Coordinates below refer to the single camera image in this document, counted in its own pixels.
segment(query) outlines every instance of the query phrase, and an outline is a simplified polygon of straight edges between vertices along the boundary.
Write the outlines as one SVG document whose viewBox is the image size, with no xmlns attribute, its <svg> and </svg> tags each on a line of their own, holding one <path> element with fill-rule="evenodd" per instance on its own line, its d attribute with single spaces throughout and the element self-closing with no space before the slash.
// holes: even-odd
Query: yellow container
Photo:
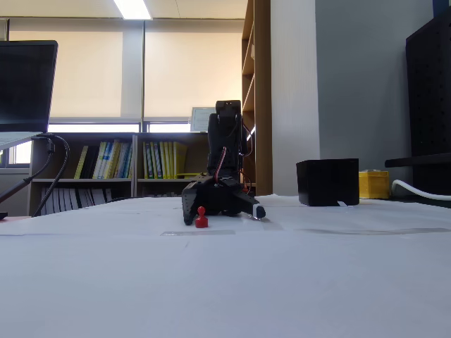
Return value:
<svg viewBox="0 0 451 338">
<path fill-rule="evenodd" d="M 390 180 L 388 171 L 360 172 L 359 191 L 361 199 L 390 198 Z"/>
</svg>

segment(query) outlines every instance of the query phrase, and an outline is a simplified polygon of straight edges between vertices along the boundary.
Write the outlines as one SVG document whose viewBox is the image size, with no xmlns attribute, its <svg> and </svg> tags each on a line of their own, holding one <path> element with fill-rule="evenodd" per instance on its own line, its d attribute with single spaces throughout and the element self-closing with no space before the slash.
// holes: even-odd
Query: white cable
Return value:
<svg viewBox="0 0 451 338">
<path fill-rule="evenodd" d="M 423 192 L 421 190 L 413 188 L 413 186 L 408 185 L 406 182 L 399 181 L 399 180 L 393 181 L 392 195 L 395 194 L 396 185 L 400 185 L 401 187 L 409 190 L 410 192 L 413 192 L 414 194 L 417 194 L 422 197 L 426 197 L 427 199 L 435 199 L 437 201 L 451 201 L 451 196 L 429 194 L 428 192 Z"/>
</svg>

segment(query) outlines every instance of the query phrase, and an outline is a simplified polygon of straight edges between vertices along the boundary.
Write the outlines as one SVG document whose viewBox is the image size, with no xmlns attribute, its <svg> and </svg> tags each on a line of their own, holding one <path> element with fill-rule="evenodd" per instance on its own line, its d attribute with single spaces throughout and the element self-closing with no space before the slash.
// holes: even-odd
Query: black box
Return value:
<svg viewBox="0 0 451 338">
<path fill-rule="evenodd" d="M 359 204 L 359 159 L 310 160 L 296 164 L 299 202 L 308 206 Z"/>
</svg>

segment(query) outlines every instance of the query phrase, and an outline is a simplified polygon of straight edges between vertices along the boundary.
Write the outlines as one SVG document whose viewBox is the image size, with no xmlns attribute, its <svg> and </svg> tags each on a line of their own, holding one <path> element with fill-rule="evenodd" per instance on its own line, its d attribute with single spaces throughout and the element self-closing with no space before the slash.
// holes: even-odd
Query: window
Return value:
<svg viewBox="0 0 451 338">
<path fill-rule="evenodd" d="M 0 151 L 0 168 L 29 168 L 31 141 Z"/>
<path fill-rule="evenodd" d="M 139 123 L 50 124 L 49 132 L 140 132 Z"/>
<path fill-rule="evenodd" d="M 190 132 L 190 123 L 149 123 L 147 132 Z"/>
<path fill-rule="evenodd" d="M 190 117 L 242 96 L 242 24 L 146 23 L 144 116 Z"/>
<path fill-rule="evenodd" d="M 51 118 L 141 117 L 142 23 L 14 18 L 11 40 L 56 40 Z"/>
</svg>

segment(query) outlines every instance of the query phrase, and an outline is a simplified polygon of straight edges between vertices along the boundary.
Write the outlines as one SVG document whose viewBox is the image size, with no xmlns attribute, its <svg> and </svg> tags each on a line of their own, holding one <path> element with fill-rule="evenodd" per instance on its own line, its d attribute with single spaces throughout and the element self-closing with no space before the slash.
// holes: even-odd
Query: roller blind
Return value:
<svg viewBox="0 0 451 338">
<path fill-rule="evenodd" d="M 189 117 L 193 107 L 241 99 L 242 22 L 150 22 L 144 116 Z"/>
<path fill-rule="evenodd" d="M 13 19 L 11 40 L 56 40 L 52 118 L 141 116 L 142 23 Z"/>
</svg>

